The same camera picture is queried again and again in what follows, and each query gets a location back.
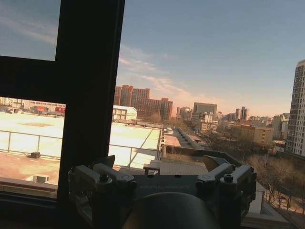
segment rooftop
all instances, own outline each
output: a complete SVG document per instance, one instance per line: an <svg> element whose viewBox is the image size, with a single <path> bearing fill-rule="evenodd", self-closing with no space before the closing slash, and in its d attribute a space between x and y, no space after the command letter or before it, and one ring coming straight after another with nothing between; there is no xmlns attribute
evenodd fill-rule
<svg viewBox="0 0 305 229"><path fill-rule="evenodd" d="M132 106L119 106L119 105L113 105L114 109L122 109L122 110L135 110L137 111L134 107Z"/></svg>

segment screw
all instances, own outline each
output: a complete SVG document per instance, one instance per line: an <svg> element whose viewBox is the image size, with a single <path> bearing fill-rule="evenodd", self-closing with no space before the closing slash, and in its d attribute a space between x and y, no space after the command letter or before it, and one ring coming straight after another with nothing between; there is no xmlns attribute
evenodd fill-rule
<svg viewBox="0 0 305 229"><path fill-rule="evenodd" d="M231 166L232 166L233 171L235 171L235 169L236 169L236 165L231 164Z"/></svg>
<svg viewBox="0 0 305 229"><path fill-rule="evenodd" d="M232 183L233 176L231 174L225 174L224 175L224 181L227 182L227 183Z"/></svg>
<svg viewBox="0 0 305 229"><path fill-rule="evenodd" d="M108 178L109 178L109 176L108 176L107 173L102 174L102 175L100 176L100 181L101 181L101 182L105 182L105 181L108 180Z"/></svg>

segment air conditioning unit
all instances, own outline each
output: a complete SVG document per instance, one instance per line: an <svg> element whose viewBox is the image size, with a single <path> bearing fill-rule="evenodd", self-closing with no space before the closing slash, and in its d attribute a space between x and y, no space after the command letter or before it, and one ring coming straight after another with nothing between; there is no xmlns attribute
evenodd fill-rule
<svg viewBox="0 0 305 229"><path fill-rule="evenodd" d="M31 158L37 159L37 158L40 157L40 152L32 152L32 153L30 154L30 156L31 156Z"/></svg>
<svg viewBox="0 0 305 229"><path fill-rule="evenodd" d="M48 175L34 175L33 176L33 182L35 183L46 183L50 179L50 176Z"/></svg>

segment tree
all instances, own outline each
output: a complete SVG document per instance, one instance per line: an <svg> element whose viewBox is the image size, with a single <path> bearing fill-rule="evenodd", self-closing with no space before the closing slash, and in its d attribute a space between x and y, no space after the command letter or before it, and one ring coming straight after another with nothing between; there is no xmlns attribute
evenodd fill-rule
<svg viewBox="0 0 305 229"><path fill-rule="evenodd" d="M161 116L158 113L154 113L151 116L145 118L145 120L151 123L161 123Z"/></svg>

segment window frame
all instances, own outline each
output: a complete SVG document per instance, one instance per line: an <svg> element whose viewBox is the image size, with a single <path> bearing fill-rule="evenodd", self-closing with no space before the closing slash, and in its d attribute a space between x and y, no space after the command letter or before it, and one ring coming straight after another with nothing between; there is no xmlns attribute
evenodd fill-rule
<svg viewBox="0 0 305 229"><path fill-rule="evenodd" d="M67 105L57 199L0 192L1 218L82 222L68 171L108 155L123 11L124 0L61 0L55 61L0 56L0 96Z"/></svg>

